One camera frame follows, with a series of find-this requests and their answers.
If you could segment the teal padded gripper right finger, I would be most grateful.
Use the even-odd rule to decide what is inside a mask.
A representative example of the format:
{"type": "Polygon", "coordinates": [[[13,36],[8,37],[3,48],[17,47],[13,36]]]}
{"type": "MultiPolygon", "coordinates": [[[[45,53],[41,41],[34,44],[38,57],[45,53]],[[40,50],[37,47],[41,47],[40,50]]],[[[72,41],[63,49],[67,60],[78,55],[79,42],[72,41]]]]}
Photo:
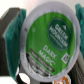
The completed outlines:
{"type": "Polygon", "coordinates": [[[76,16],[78,18],[80,29],[81,29],[81,35],[80,35],[80,51],[84,60],[84,8],[80,4],[75,5],[76,9],[76,16]]]}

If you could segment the teal padded gripper left finger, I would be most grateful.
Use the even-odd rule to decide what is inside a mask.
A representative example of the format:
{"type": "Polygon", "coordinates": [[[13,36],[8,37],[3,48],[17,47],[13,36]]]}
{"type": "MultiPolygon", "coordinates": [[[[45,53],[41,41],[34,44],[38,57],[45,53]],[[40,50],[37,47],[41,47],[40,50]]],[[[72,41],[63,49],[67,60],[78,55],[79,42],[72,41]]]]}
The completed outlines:
{"type": "Polygon", "coordinates": [[[20,32],[25,18],[26,10],[22,9],[9,24],[6,31],[7,61],[9,73],[13,79],[16,78],[17,68],[20,63],[20,32]]]}

